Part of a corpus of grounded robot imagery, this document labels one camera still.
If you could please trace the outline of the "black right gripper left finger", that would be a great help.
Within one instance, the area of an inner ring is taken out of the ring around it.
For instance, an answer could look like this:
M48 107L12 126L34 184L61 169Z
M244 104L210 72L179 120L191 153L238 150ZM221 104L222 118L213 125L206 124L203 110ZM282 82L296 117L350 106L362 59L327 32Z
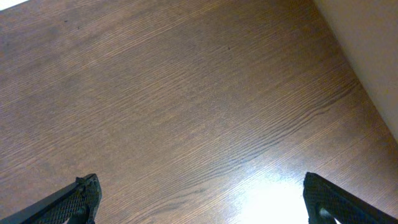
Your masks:
M95 224L102 191L98 176L77 177L73 183L1 220L14 224Z

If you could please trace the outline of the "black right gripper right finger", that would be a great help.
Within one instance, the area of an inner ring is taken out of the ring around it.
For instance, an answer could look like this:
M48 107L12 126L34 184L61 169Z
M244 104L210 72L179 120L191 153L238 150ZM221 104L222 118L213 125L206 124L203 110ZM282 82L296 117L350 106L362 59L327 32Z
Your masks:
M397 224L397 219L373 207L322 176L307 172L303 198L309 224Z

